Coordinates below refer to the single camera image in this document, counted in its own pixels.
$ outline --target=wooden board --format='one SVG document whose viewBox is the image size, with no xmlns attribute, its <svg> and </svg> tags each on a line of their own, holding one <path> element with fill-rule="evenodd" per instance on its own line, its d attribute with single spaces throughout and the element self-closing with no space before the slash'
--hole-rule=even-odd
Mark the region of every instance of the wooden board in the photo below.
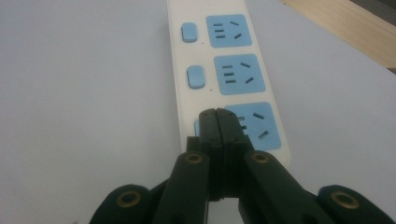
<svg viewBox="0 0 396 224">
<path fill-rule="evenodd" d="M 282 0 L 387 68 L 396 68 L 396 27 L 348 0 Z"/>
</svg>

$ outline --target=power strip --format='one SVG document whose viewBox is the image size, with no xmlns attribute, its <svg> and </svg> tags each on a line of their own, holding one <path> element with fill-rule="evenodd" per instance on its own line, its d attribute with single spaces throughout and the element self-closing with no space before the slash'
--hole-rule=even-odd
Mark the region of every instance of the power strip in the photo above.
<svg viewBox="0 0 396 224">
<path fill-rule="evenodd" d="M 182 148 L 199 113 L 226 108 L 256 150 L 284 166 L 290 151 L 244 0 L 168 0 Z"/>
</svg>

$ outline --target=power switch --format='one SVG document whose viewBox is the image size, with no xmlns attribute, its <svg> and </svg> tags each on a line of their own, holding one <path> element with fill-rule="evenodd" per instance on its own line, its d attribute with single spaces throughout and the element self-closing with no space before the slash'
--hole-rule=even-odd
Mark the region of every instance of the power switch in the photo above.
<svg viewBox="0 0 396 224">
<path fill-rule="evenodd" d="M 193 22 L 184 22 L 181 26 L 181 35 L 186 43 L 193 43 L 198 39 L 197 26 Z"/>
<path fill-rule="evenodd" d="M 192 65 L 187 69 L 187 78 L 190 88 L 201 89 L 205 85 L 204 68 L 200 65 Z"/>
</svg>

